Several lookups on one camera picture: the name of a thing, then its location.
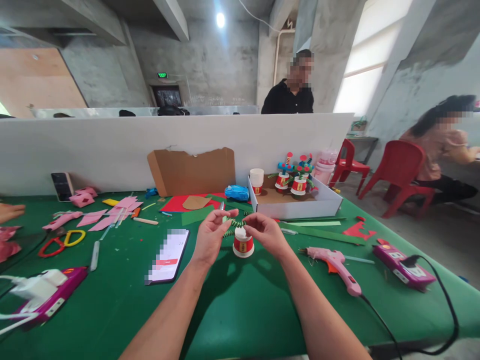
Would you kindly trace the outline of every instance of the hand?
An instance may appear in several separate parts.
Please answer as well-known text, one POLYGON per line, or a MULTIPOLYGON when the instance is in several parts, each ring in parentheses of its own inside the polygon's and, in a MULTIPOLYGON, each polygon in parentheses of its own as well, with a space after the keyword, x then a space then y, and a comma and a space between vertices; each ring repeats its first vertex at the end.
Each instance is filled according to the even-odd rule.
POLYGON ((275 220, 258 212, 247 216, 243 220, 247 223, 243 226, 247 236, 253 236, 257 239, 278 261, 293 254, 292 248, 285 240, 285 236, 275 220))
POLYGON ((16 219, 25 213, 25 205, 0 203, 0 224, 16 219))
POLYGON ((222 223, 224 216, 234 218, 238 216, 239 210, 233 209, 230 211, 214 210, 198 227, 198 235, 196 236, 196 245, 192 262, 198 262, 203 265, 211 267, 220 252, 220 245, 222 244, 222 236, 227 232, 232 223, 232 220, 222 223))

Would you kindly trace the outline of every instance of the red plastic chair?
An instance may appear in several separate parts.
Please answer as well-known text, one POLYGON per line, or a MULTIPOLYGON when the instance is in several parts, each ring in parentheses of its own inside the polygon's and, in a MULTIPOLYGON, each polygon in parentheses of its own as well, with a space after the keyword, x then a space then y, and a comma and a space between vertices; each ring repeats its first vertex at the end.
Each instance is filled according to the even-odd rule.
POLYGON ((382 215, 382 218, 390 218, 410 196, 421 194, 425 195, 426 199, 417 214, 417 218, 420 218, 427 211, 435 195, 434 188, 412 184, 425 162, 425 157, 425 151, 412 142, 403 140, 389 141, 385 146, 385 152, 378 169, 358 198, 363 199, 365 194, 379 180, 385 180, 390 183, 390 187, 383 200, 391 203, 391 205, 382 215))
POLYGON ((330 180, 330 187, 334 187, 337 181, 343 183, 349 177, 351 172, 354 173, 361 173, 361 181, 360 185, 358 185, 358 190, 356 191, 356 195, 359 194, 362 185, 364 184, 365 179, 369 175, 370 166, 363 165, 361 162, 354 160, 355 155, 355 145, 348 139, 343 140, 343 144, 340 149, 340 153, 338 154, 338 158, 336 159, 336 168, 333 176, 330 180), (346 148, 346 158, 341 159, 340 154, 342 153, 342 149, 346 148))

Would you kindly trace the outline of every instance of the phone screen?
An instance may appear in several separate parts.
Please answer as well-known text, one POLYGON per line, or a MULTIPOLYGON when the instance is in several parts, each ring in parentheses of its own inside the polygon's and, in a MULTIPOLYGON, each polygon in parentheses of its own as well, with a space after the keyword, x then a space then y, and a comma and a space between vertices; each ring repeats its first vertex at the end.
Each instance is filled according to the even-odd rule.
POLYGON ((171 229, 169 233, 145 276, 145 285, 171 283, 177 277, 190 230, 171 229))
POLYGON ((54 172, 51 174, 51 179, 53 180, 53 185, 55 185, 58 201, 69 202, 69 197, 73 194, 67 174, 65 172, 54 172))

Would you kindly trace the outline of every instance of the white cup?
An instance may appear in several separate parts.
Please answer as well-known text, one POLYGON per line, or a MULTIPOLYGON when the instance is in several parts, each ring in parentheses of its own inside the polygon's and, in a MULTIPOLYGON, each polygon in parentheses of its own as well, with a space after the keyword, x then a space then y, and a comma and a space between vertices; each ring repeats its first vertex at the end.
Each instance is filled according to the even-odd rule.
POLYGON ((264 170, 252 169, 250 170, 250 182, 253 187, 261 187, 264 183, 264 170))

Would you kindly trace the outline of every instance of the ceiling light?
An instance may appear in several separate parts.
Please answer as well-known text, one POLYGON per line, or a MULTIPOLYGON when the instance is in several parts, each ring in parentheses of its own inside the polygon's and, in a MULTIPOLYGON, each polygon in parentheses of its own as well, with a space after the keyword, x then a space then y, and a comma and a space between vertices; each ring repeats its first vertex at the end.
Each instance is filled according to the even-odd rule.
POLYGON ((225 16, 223 13, 219 12, 216 15, 216 25, 221 29, 225 25, 225 16))

